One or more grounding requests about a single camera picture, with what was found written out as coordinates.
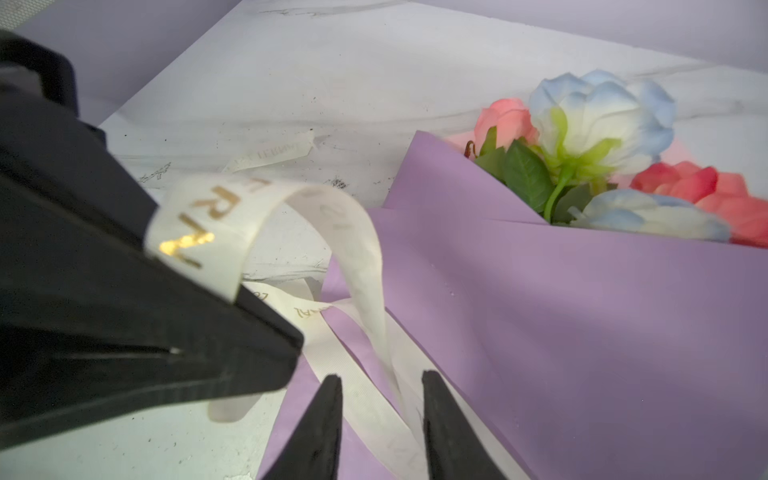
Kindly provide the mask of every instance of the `blue flower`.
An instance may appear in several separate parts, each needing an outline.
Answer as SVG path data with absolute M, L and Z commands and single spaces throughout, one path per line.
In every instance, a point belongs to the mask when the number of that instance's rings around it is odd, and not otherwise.
M 557 177 L 568 165 L 576 184 L 641 172 L 674 136 L 675 103 L 662 87 L 627 84 L 606 71 L 544 80 L 529 107 L 550 170 Z
M 637 190 L 611 190 L 597 195 L 578 212 L 572 227 L 620 232 L 654 233 L 668 237 L 727 242 L 728 223 L 718 216 L 674 197 Z

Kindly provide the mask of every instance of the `artificial flower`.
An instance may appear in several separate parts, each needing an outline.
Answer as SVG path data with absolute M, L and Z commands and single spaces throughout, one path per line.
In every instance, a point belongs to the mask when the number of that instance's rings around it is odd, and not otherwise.
M 635 175 L 630 187 L 688 200 L 725 220 L 732 242 L 768 248 L 768 201 L 751 197 L 740 174 L 688 161 L 674 166 L 660 163 Z
M 563 74 L 544 80 L 529 104 L 550 171 L 571 184 L 643 171 L 674 136 L 675 103 L 650 80 L 627 84 L 601 70 Z
M 475 145 L 485 143 L 488 129 L 496 127 L 496 148 L 509 148 L 512 141 L 524 137 L 529 144 L 536 142 L 538 132 L 531 125 L 531 114 L 519 98 L 503 98 L 483 108 L 475 124 Z
M 597 195 L 584 208 L 575 209 L 572 227 L 652 233 L 667 237 L 727 242 L 728 224 L 690 202 L 637 190 L 611 190 Z

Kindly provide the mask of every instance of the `pink rose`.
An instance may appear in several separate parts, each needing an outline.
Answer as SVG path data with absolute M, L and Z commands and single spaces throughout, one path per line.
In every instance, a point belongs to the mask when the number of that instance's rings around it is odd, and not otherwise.
M 483 108 L 475 125 L 475 149 L 480 151 L 490 127 L 496 127 L 496 148 L 509 148 L 512 141 L 525 137 L 536 143 L 538 131 L 531 125 L 531 113 L 519 98 L 503 98 Z
M 731 242 L 768 248 L 768 201 L 751 197 L 739 174 L 689 161 L 659 163 L 635 175 L 630 188 L 687 200 L 728 222 Z

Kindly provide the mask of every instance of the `marble surface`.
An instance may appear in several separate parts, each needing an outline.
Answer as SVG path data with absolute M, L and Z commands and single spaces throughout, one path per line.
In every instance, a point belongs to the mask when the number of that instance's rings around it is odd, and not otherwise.
M 416 130 L 467 131 L 494 100 L 595 68 L 662 84 L 698 162 L 743 172 L 768 197 L 768 75 L 396 0 L 245 0 L 101 126 L 159 201 L 186 174 L 313 128 L 308 157 L 254 172 L 335 184 L 377 207 Z M 328 259 L 285 209 L 244 275 L 321 279 Z M 0 453 L 0 477 L 252 478 L 279 404 L 264 396 L 231 425 L 208 422 L 202 403 L 127 415 Z

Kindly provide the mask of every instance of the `wrapping paper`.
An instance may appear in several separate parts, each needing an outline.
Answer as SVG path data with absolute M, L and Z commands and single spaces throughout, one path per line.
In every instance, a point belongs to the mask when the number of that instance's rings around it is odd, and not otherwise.
M 425 133 L 370 214 L 388 310 L 530 477 L 765 470 L 764 250 L 542 224 Z M 332 263 L 323 300 L 348 296 Z M 323 315 L 386 394 L 362 332 L 338 311 Z M 286 398 L 315 382 L 292 382 Z M 284 404 L 275 435 L 299 417 Z M 391 478 L 353 454 L 360 442 L 348 434 L 339 477 Z M 281 448 L 270 441 L 263 470 Z

